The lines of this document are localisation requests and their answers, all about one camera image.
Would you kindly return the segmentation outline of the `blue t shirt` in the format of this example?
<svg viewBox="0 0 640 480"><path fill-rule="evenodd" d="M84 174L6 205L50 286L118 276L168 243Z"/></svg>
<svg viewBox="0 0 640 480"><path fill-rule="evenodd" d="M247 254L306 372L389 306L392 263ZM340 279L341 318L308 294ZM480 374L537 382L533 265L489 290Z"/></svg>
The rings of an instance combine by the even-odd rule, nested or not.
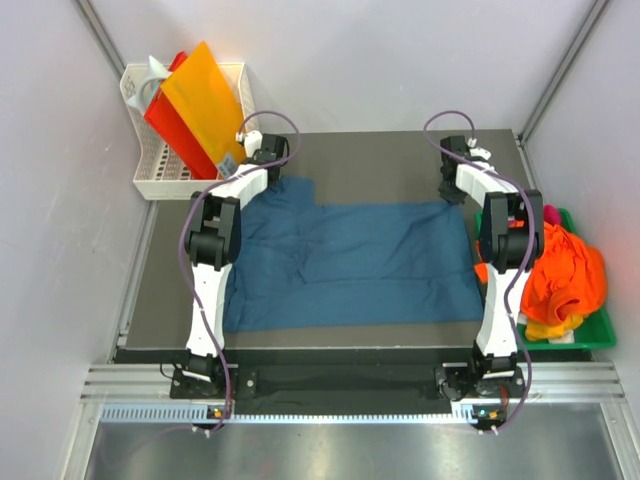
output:
<svg viewBox="0 0 640 480"><path fill-rule="evenodd" d="M483 301L461 209L316 203L286 177L241 211L228 333L476 321Z"/></svg>

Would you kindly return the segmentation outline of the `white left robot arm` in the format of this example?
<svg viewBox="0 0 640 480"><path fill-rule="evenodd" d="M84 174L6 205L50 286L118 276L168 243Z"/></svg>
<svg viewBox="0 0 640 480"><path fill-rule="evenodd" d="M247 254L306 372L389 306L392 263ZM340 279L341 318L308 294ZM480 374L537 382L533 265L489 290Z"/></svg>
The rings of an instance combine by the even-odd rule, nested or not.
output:
<svg viewBox="0 0 640 480"><path fill-rule="evenodd" d="M280 179L279 160L290 152L280 135L253 130L238 139L248 157L227 180L211 185L206 196L191 196L194 213L183 239L191 265L193 313L186 344L188 359L175 376L192 381L205 396L223 395L227 374L224 350L225 290L232 264L241 248L241 211L256 196Z"/></svg>

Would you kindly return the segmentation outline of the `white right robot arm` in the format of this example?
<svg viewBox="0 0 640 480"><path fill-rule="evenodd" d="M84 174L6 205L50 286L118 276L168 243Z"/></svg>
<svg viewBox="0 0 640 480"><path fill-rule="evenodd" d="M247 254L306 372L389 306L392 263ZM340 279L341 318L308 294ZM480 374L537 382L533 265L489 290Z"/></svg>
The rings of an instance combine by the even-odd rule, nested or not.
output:
<svg viewBox="0 0 640 480"><path fill-rule="evenodd" d="M440 196L450 203L470 198L482 208L477 246L487 267L484 314L467 370L469 388L487 396L502 383L520 382L516 322L524 287L544 252L543 198L517 187L490 165L489 151L462 135L440 141Z"/></svg>

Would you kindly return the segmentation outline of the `orange plastic board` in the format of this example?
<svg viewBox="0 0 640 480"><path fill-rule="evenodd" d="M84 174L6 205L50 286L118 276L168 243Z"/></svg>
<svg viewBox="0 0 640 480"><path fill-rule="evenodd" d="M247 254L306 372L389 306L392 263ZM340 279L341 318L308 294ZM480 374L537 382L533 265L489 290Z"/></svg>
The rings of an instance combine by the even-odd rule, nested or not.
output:
<svg viewBox="0 0 640 480"><path fill-rule="evenodd" d="M237 141L244 115L208 45L201 42L160 89L218 174L233 176L245 159Z"/></svg>

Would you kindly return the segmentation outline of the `pink t shirt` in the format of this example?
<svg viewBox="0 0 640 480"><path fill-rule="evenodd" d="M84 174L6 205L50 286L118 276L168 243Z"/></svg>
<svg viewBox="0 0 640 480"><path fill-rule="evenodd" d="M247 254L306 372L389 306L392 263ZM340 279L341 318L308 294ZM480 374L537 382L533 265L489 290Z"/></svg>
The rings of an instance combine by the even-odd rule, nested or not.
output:
<svg viewBox="0 0 640 480"><path fill-rule="evenodd" d="M546 204L543 207L544 222L549 225L556 226L562 225L562 215L560 211L553 205Z"/></svg>

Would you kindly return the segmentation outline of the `red plastic board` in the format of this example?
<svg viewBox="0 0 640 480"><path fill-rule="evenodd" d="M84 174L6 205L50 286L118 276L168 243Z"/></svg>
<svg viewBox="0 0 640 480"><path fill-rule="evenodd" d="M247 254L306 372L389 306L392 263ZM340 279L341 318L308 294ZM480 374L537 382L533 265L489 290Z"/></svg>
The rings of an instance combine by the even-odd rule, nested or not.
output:
<svg viewBox="0 0 640 480"><path fill-rule="evenodd" d="M168 70L173 73L188 55L185 52L178 53L173 63L167 67ZM209 162L203 149L162 93L160 86L143 117L181 158L194 178L212 180L217 177L216 167Z"/></svg>

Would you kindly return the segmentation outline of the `white perforated plastic basket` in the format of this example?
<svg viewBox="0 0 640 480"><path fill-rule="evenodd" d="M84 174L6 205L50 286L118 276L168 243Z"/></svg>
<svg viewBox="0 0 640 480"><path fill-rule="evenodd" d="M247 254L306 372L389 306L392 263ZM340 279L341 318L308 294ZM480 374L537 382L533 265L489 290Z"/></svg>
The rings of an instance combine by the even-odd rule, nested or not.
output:
<svg viewBox="0 0 640 480"><path fill-rule="evenodd" d="M246 118L256 111L248 67L244 62L218 64ZM213 180L195 179L181 158L143 119L140 112L127 107L139 140L141 154L133 183L147 201L189 200Z"/></svg>

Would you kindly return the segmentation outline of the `orange t shirt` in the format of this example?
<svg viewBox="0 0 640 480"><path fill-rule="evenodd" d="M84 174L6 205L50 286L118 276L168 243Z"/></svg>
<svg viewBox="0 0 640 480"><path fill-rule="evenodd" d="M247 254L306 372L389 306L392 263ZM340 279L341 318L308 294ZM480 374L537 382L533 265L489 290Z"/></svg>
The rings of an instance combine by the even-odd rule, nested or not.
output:
<svg viewBox="0 0 640 480"><path fill-rule="evenodd" d="M600 309L607 295L604 261L595 248L562 226L544 225L545 249L523 290L520 312L534 322L559 325Z"/></svg>

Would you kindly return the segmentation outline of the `yellow t shirt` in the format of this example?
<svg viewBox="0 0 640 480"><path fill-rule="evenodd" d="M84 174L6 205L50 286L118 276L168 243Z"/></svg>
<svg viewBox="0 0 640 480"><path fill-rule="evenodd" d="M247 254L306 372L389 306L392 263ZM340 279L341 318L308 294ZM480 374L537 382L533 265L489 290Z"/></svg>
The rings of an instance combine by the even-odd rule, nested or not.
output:
<svg viewBox="0 0 640 480"><path fill-rule="evenodd" d="M582 323L583 318L580 316L555 326L529 320L525 327L525 337L529 342L547 341L551 344L571 344L575 342L575 331Z"/></svg>

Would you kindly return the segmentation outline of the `green plastic bin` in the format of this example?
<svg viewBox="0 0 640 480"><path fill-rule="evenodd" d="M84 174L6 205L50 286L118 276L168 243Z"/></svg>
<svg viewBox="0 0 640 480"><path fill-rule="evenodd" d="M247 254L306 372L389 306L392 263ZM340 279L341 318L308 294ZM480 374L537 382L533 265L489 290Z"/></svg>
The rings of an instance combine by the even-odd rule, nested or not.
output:
<svg viewBox="0 0 640 480"><path fill-rule="evenodd" d="M580 236L570 212L564 208L558 208L561 216L561 225L568 232ZM476 240L480 234L482 224L482 211L475 214ZM543 339L531 342L525 337L526 324L519 323L518 329L524 344L530 351L560 351L560 350L598 350L609 349L616 345L616 334L612 326L606 306L603 306L587 316L583 323L573 332L573 340L568 343L557 343Z"/></svg>

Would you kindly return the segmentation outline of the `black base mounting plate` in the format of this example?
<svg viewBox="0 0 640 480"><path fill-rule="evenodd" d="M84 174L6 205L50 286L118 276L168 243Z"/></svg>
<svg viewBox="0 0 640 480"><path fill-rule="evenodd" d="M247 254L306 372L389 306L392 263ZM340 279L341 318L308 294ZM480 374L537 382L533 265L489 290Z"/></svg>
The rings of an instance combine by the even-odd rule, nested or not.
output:
<svg viewBox="0 0 640 480"><path fill-rule="evenodd" d="M451 401L499 393L497 382L476 384L473 348L237 349L227 353L226 387L235 413L445 413ZM170 396L223 400L199 382L172 379ZM506 382L519 395L520 382Z"/></svg>

